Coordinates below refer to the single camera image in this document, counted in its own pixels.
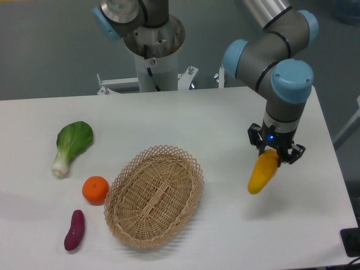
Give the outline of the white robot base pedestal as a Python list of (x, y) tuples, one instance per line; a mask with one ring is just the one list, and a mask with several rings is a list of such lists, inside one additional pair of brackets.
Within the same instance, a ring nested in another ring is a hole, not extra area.
[(137, 78), (148, 73), (158, 82), (160, 73), (178, 74), (178, 53), (185, 36), (183, 24), (173, 15), (159, 28), (140, 26), (127, 34), (123, 41), (133, 54)]

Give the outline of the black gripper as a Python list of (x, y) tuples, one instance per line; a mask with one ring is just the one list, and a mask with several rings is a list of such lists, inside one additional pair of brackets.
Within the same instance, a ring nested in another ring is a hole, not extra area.
[(304, 154), (306, 148), (293, 144), (296, 132), (296, 120), (281, 122), (272, 117), (264, 117), (262, 127), (253, 123), (247, 130), (250, 144), (255, 146), (260, 156), (268, 146), (280, 155), (280, 165), (293, 164)]

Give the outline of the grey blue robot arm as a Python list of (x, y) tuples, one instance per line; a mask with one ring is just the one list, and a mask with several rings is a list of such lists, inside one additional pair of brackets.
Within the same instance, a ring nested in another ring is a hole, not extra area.
[[(260, 153), (274, 149), (279, 164), (292, 164), (305, 151), (294, 136), (314, 79), (312, 68), (294, 56), (318, 37), (318, 21), (288, 1), (246, 1), (245, 6), (264, 35), (255, 42), (232, 42), (222, 66), (267, 102), (262, 124), (248, 129), (250, 143)], [(186, 34), (169, 13), (168, 1), (102, 1), (92, 14), (109, 39), (122, 39), (133, 54), (141, 92), (179, 90), (177, 52)]]

